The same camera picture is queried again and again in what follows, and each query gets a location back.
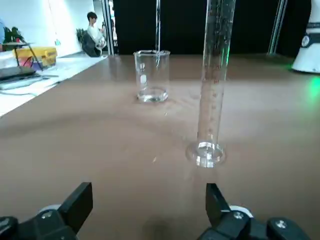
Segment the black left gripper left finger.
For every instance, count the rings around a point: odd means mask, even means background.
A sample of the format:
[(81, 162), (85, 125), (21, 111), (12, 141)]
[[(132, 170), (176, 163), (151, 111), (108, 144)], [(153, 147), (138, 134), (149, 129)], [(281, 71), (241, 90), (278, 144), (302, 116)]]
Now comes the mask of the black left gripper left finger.
[(93, 209), (91, 182), (82, 182), (57, 209), (46, 209), (19, 222), (14, 216), (0, 218), (2, 240), (77, 240), (77, 234)]

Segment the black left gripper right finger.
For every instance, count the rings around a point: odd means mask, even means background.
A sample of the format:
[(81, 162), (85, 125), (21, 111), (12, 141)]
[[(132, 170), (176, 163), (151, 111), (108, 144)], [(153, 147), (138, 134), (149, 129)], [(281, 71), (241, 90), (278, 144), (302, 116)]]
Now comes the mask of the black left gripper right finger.
[(232, 210), (215, 183), (206, 184), (205, 210), (211, 224), (200, 240), (309, 240), (300, 226), (285, 217), (262, 223), (241, 210)]

